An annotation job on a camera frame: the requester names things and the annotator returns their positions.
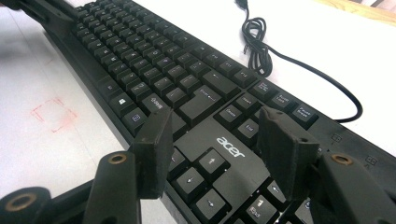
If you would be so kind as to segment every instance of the black cable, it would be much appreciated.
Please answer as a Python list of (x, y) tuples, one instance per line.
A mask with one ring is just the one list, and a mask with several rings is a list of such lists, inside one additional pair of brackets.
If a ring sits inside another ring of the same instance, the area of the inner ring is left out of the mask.
[(354, 116), (347, 119), (336, 119), (335, 121), (339, 123), (350, 122), (356, 120), (361, 117), (363, 114), (363, 107), (361, 106), (361, 102), (355, 95), (352, 94), (347, 88), (345, 88), (341, 83), (337, 82), (335, 79), (329, 77), (318, 69), (306, 64), (302, 63), (298, 60), (292, 59), (286, 55), (283, 55), (277, 52), (275, 49), (271, 48), (269, 45), (263, 42), (266, 32), (266, 23), (263, 18), (253, 18), (249, 19), (249, 10), (248, 10), (248, 1), (247, 0), (235, 0), (236, 4), (244, 9), (247, 13), (247, 17), (242, 25), (242, 33), (244, 35), (244, 39), (246, 41), (244, 52), (246, 53), (247, 49), (250, 48), (250, 57), (248, 61), (248, 68), (256, 71), (264, 77), (268, 77), (273, 69), (273, 64), (271, 60), (271, 56), (269, 55), (269, 51), (273, 52), (276, 56), (281, 59), (284, 59), (288, 62), (295, 63), (302, 68), (322, 77), (323, 79), (332, 83), (338, 90), (340, 90), (343, 94), (345, 94), (352, 103), (356, 106), (357, 112)]

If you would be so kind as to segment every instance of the black key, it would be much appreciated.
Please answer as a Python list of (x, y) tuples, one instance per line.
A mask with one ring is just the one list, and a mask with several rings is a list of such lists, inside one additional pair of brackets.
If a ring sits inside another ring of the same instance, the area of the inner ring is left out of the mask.
[(152, 91), (149, 88), (149, 86), (146, 85), (146, 83), (141, 82), (141, 83), (137, 84), (136, 86), (132, 87), (129, 90), (129, 93), (130, 93), (132, 99), (136, 103), (139, 103), (140, 101), (142, 101), (143, 99), (148, 97), (152, 93)]
[(163, 78), (163, 74), (157, 68), (151, 68), (141, 76), (149, 86), (154, 85), (155, 82)]
[(261, 195), (247, 210), (248, 223), (274, 223), (276, 209)]
[(125, 91), (128, 91), (132, 87), (136, 86), (141, 82), (140, 78), (135, 73), (127, 73), (120, 78), (120, 84)]
[(188, 67), (187, 69), (189, 72), (191, 72), (193, 75), (195, 75), (196, 77), (201, 77), (202, 75), (206, 74), (207, 72), (210, 71), (209, 66), (207, 66), (207, 64), (203, 63), (203, 62), (196, 62), (192, 65), (190, 65), (190, 67)]
[(188, 95), (192, 94), (201, 86), (201, 82), (193, 75), (181, 79), (177, 84)]
[(244, 119), (244, 115), (233, 105), (229, 105), (219, 112), (215, 119), (226, 129), (232, 130)]
[(192, 205), (192, 212), (205, 224), (218, 223), (227, 210), (227, 203), (213, 189)]
[(284, 112), (289, 112), (296, 105), (291, 96), (286, 93), (275, 95), (274, 98), (267, 102), (267, 104)]
[(178, 83), (182, 78), (187, 76), (187, 71), (184, 70), (180, 65), (169, 69), (166, 72), (166, 76), (169, 77), (174, 83)]
[(258, 108), (261, 106), (256, 97), (252, 96), (249, 93), (245, 93), (240, 96), (233, 104), (244, 113), (245, 116), (249, 116), (250, 114), (256, 112)]
[(174, 148), (174, 153), (172, 155), (171, 163), (169, 164), (169, 173), (168, 180), (174, 179), (181, 171), (187, 168), (189, 162), (186, 158), (178, 151), (177, 148)]
[(226, 101), (233, 98), (238, 92), (239, 88), (230, 79), (224, 77), (216, 71), (210, 71), (203, 76), (203, 83), (217, 92)]
[(126, 126), (133, 137), (136, 137), (142, 125), (146, 122), (147, 116), (140, 108), (136, 108), (122, 118), (122, 123)]
[(204, 58), (205, 63), (207, 63), (211, 67), (215, 67), (215, 68), (217, 68), (219, 65), (221, 65), (224, 61), (225, 61), (224, 56), (217, 51), (207, 55)]
[(120, 119), (136, 108), (136, 104), (125, 92), (114, 97), (109, 104)]
[(155, 63), (155, 66), (162, 72), (165, 73), (169, 69), (173, 68), (176, 66), (175, 62), (173, 62), (170, 58), (166, 57), (158, 62)]
[(114, 96), (122, 93), (120, 86), (111, 77), (105, 77), (100, 81), (99, 92), (102, 94), (103, 98), (109, 102)]
[(189, 97), (180, 88), (176, 88), (165, 95), (165, 102), (168, 103), (172, 108), (177, 109), (187, 101)]
[(254, 71), (243, 68), (241, 71), (232, 76), (232, 80), (240, 87), (246, 88), (257, 79), (254, 77), (254, 74)]
[(290, 117), (306, 130), (318, 119), (318, 115), (315, 113), (314, 109), (307, 105), (297, 106), (290, 114)]
[(177, 193), (186, 203), (190, 203), (205, 189), (206, 181), (194, 168), (190, 168), (173, 182)]
[(193, 127), (221, 105), (221, 97), (207, 86), (202, 86), (193, 93), (192, 99), (180, 107), (180, 116)]
[(243, 142), (248, 147), (252, 147), (257, 142), (257, 134), (259, 132), (259, 125), (252, 119), (246, 120), (242, 125), (233, 131), (233, 134), (241, 142)]
[(266, 102), (277, 93), (274, 85), (267, 81), (260, 81), (256, 83), (256, 85), (254, 85), (254, 87), (248, 91), (263, 102)]
[(179, 137), (186, 133), (189, 130), (189, 126), (184, 120), (179, 117), (175, 111), (172, 112), (172, 132), (173, 132), (173, 140), (176, 141)]
[(146, 99), (142, 100), (141, 108), (147, 114), (151, 114), (165, 106), (168, 106), (157, 94), (152, 93)]
[(310, 204), (311, 202), (309, 199), (305, 200), (297, 209), (297, 211), (294, 213), (297, 216), (297, 218), (299, 218), (302, 221), (302, 223), (314, 224), (314, 220), (312, 219), (311, 216)]
[(226, 77), (233, 76), (239, 70), (241, 70), (241, 67), (239, 66), (239, 64), (232, 60), (225, 61), (218, 68), (218, 71)]
[(197, 162), (198, 171), (206, 181), (211, 183), (215, 182), (229, 167), (230, 164), (215, 149), (211, 149)]
[(175, 88), (175, 84), (167, 78), (163, 77), (161, 80), (154, 83), (153, 89), (159, 96), (164, 97), (166, 93), (172, 91)]

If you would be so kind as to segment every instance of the white surface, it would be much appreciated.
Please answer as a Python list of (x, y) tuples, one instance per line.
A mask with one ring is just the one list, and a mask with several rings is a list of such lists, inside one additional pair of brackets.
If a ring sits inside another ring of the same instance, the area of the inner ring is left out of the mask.
[[(233, 1), (137, 2), (247, 64), (240, 34), (245, 12)], [(364, 112), (346, 126), (395, 156), (396, 27), (312, 1), (286, 2), (249, 1), (250, 18), (267, 21), (264, 41), (349, 88)], [(60, 195), (92, 179), (100, 158), (123, 148), (43, 29), (6, 8), (0, 8), (0, 24), (0, 198), (29, 186)], [(272, 58), (269, 79), (286, 91), (334, 119), (355, 113), (354, 105), (326, 81)], [(143, 219), (171, 222), (158, 201), (144, 202)]]

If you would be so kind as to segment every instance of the acer keyboard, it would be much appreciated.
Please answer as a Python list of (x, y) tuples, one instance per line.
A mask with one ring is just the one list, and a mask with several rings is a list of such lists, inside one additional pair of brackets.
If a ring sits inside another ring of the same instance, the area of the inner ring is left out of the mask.
[[(149, 9), (99, 0), (76, 11), (72, 35), (49, 35), (115, 134), (131, 145), (150, 113), (174, 110), (163, 202), (177, 222), (312, 223), (309, 199), (288, 202), (260, 158), (262, 105), (288, 114), (318, 139), (320, 150), (369, 165), (396, 199), (395, 158)], [(55, 202), (67, 210), (67, 202), (88, 198), (90, 184)], [(79, 209), (69, 215), (81, 217)]]

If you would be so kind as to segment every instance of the keyboard key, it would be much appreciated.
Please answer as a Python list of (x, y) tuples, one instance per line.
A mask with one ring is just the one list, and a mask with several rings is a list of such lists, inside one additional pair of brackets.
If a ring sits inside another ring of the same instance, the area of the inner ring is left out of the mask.
[(306, 130), (318, 119), (315, 111), (307, 105), (297, 106), (289, 116)]
[(248, 85), (253, 83), (257, 78), (254, 76), (255, 72), (243, 68), (241, 71), (237, 72), (232, 76), (232, 80), (240, 87), (246, 88)]
[(192, 212), (205, 224), (218, 223), (227, 210), (227, 203), (213, 189), (192, 205)]
[(140, 104), (142, 110), (147, 115), (150, 115), (152, 112), (167, 106), (167, 104), (155, 93), (152, 93), (146, 99), (142, 100)]
[(295, 105), (295, 101), (292, 100), (291, 96), (286, 93), (279, 93), (270, 101), (267, 102), (272, 108), (289, 112)]
[(169, 164), (169, 173), (168, 180), (174, 179), (181, 171), (187, 168), (189, 162), (186, 158), (178, 151), (177, 148), (174, 148), (174, 153), (172, 155), (171, 163)]
[(263, 102), (277, 94), (274, 85), (267, 81), (258, 82), (253, 88), (249, 89), (249, 92)]
[(142, 125), (146, 122), (147, 116), (140, 108), (136, 108), (122, 118), (123, 124), (133, 137), (136, 137)]
[(257, 100), (256, 97), (252, 96), (249, 93), (245, 93), (240, 96), (233, 104), (244, 113), (245, 116), (249, 116), (250, 114), (256, 112), (261, 104)]
[(173, 185), (184, 202), (190, 203), (205, 189), (207, 183), (204, 178), (191, 167), (174, 181)]
[(276, 209), (261, 195), (246, 210), (248, 223), (274, 223)]
[(211, 149), (197, 163), (200, 174), (202, 174), (205, 180), (211, 183), (221, 176), (225, 172), (225, 169), (229, 167), (230, 164), (224, 160), (215, 149)]
[(193, 127), (222, 105), (222, 99), (207, 86), (198, 88), (193, 98), (180, 107), (181, 117)]
[(236, 125), (242, 122), (244, 115), (235, 106), (229, 105), (221, 110), (221, 112), (215, 116), (215, 119), (226, 129), (232, 130)]
[(233, 98), (238, 92), (239, 88), (230, 81), (230, 79), (224, 77), (216, 71), (210, 71), (202, 77), (202, 81), (212, 90), (221, 95), (224, 100), (228, 101)]
[(136, 108), (136, 104), (125, 92), (114, 97), (109, 104), (120, 119)]
[(241, 142), (243, 142), (248, 147), (253, 147), (257, 142), (257, 134), (259, 132), (259, 125), (252, 119), (248, 119), (236, 130), (234, 134)]

